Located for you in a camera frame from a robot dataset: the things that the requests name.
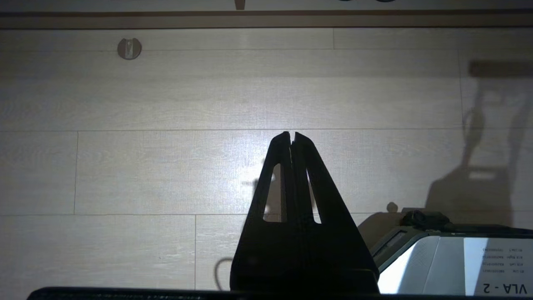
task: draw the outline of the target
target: dark strip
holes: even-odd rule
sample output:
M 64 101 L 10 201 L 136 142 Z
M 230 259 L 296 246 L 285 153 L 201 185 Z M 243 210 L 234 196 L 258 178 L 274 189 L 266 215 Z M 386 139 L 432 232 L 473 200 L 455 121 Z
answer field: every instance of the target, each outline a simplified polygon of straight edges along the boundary
M 209 17 L 249 15 L 487 15 L 530 14 L 533 9 L 512 10 L 331 10 L 331 11 L 183 11 L 183 12 L 2 12 L 0 17 Z

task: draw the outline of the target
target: floor plank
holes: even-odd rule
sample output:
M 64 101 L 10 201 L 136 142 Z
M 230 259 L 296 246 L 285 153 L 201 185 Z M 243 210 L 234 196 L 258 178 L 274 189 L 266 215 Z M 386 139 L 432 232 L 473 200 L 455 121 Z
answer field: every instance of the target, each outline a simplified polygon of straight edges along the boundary
M 461 28 L 457 44 L 461 49 L 532 49 L 533 28 Z
M 461 86 L 467 124 L 485 128 L 533 127 L 533 52 L 463 50 Z M 474 110 L 484 119 L 473 120 Z
M 9 52 L 0 130 L 457 128 L 454 50 Z
M 73 214 L 76 132 L 0 132 L 0 215 Z
M 335 49 L 531 49 L 531 28 L 334 28 Z
M 335 49 L 456 49 L 455 28 L 334 28 Z
M 117 51 L 137 38 L 142 51 L 332 49 L 331 28 L 0 30 L 0 51 Z
M 0 297 L 46 286 L 194 287 L 194 216 L 0 217 Z
M 300 132 L 351 212 L 386 211 L 391 202 L 399 211 L 533 210 L 531 130 L 478 130 L 468 145 L 462 130 Z M 80 132 L 76 213 L 245 214 L 279 133 Z

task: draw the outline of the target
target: cutout hole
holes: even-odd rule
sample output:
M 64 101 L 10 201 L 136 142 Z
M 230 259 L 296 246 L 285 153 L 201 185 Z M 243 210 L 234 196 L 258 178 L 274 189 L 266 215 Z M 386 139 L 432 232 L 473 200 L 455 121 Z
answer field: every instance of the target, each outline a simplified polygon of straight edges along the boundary
M 272 172 L 263 220 L 281 222 L 281 164 L 275 165 Z

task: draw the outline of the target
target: wooden floor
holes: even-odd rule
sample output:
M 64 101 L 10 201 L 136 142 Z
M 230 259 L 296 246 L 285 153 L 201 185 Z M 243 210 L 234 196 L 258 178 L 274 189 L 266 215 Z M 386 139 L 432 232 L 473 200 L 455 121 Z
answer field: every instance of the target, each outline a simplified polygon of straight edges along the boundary
M 531 36 L 0 31 L 0 298 L 45 286 L 216 289 L 221 260 L 228 289 L 283 130 L 315 142 L 369 246 L 412 208 L 533 228 Z M 117 55 L 123 37 L 141 41 L 137 59 Z

